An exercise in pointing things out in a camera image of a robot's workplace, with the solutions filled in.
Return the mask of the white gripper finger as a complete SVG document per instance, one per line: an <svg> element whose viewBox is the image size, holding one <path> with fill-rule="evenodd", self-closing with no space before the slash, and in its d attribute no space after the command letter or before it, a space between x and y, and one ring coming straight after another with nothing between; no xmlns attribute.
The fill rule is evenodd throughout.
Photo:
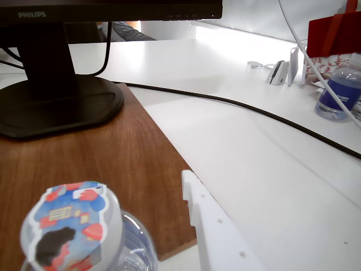
<svg viewBox="0 0 361 271"><path fill-rule="evenodd" d="M182 194L196 230L201 270L266 270L232 219L190 170L182 172Z"/></svg>

